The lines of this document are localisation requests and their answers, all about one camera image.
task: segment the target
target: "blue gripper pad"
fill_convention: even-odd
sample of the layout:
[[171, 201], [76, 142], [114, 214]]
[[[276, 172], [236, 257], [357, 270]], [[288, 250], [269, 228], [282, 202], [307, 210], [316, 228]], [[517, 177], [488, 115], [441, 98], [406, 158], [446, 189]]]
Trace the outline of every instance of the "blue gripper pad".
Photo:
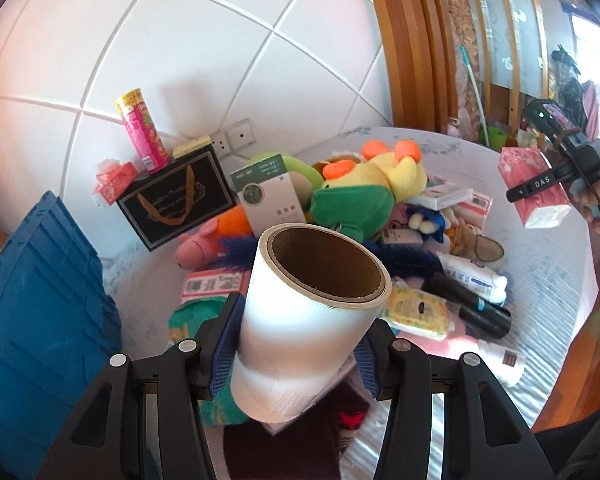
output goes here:
[[0, 251], [0, 463], [34, 477], [84, 389], [120, 352], [102, 263], [47, 192]]
[[218, 321], [226, 320], [219, 335], [216, 351], [211, 357], [211, 375], [209, 393], [215, 397], [222, 390], [234, 364], [235, 351], [238, 349], [238, 337], [244, 314], [244, 296], [234, 292], [229, 295], [218, 316]]
[[365, 388], [371, 393], [373, 398], [376, 398], [380, 395], [381, 387], [380, 381], [378, 380], [378, 364], [372, 349], [369, 331], [365, 333], [364, 337], [353, 349], [353, 355], [358, 364], [358, 371], [360, 372], [360, 378], [362, 378], [362, 384], [364, 384]]

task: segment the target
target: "pringles can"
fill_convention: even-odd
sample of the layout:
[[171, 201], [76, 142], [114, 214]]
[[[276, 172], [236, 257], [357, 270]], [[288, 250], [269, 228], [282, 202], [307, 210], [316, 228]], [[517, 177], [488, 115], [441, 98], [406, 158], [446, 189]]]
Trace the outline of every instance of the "pringles can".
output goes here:
[[162, 145], [139, 88], [127, 92], [115, 101], [126, 132], [148, 173], [164, 168], [170, 158]]

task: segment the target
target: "electrical outlet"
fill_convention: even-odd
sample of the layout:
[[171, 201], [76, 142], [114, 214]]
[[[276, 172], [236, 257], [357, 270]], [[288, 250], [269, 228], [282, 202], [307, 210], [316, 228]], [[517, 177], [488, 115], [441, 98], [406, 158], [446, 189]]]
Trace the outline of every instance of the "electrical outlet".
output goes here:
[[256, 136], [253, 135], [253, 128], [251, 127], [251, 120], [249, 119], [243, 119], [231, 124], [225, 128], [225, 131], [234, 153], [239, 152], [245, 146], [253, 144], [256, 141]]
[[229, 144], [229, 139], [226, 136], [225, 130], [218, 130], [216, 133], [211, 135], [211, 145], [216, 152], [218, 158], [223, 158], [224, 156], [231, 155], [231, 145]]

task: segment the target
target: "orange plush eyes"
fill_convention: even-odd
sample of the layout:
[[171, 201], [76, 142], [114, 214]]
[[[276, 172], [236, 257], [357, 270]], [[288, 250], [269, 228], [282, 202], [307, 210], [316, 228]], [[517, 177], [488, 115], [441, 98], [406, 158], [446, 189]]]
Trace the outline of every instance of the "orange plush eyes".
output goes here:
[[420, 147], [413, 140], [399, 140], [395, 145], [395, 158], [403, 160], [406, 156], [410, 156], [416, 164], [419, 164], [422, 160]]
[[325, 180], [334, 180], [351, 172], [355, 167], [356, 163], [353, 160], [339, 160], [338, 162], [327, 164], [322, 170], [322, 176]]
[[362, 146], [362, 156], [365, 160], [371, 160], [375, 156], [382, 155], [388, 151], [389, 148], [380, 140], [370, 140], [369, 142], [365, 142], [364, 146]]

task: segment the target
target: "cardboard tube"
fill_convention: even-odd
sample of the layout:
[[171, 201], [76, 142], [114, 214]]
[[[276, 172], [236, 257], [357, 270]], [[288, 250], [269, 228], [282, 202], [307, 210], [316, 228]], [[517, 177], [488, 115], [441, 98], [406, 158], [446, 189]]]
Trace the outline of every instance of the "cardboard tube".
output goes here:
[[246, 298], [231, 391], [262, 422], [312, 405], [391, 294], [391, 278], [362, 245], [308, 224], [263, 232]]

